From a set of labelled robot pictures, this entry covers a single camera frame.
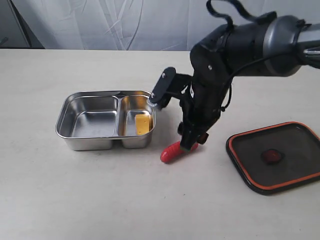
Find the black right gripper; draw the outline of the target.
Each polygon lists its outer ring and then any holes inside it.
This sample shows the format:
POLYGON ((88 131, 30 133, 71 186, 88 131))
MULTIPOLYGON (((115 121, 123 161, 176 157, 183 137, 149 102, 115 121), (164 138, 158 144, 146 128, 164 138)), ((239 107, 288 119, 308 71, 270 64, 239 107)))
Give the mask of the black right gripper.
POLYGON ((204 145, 207 131, 221 115, 222 102, 233 79, 227 60, 226 45, 196 44, 189 54, 193 75, 184 102, 180 148, 190 151, 198 143, 204 145))

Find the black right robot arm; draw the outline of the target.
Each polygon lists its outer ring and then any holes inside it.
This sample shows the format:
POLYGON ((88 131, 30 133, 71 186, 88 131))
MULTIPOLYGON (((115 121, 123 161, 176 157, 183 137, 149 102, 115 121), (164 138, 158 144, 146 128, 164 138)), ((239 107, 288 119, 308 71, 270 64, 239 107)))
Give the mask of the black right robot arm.
POLYGON ((234 77, 289 77, 320 66, 320 26, 285 15, 264 24, 222 25, 190 51, 191 82, 180 105, 180 146, 203 144, 225 110, 234 77))

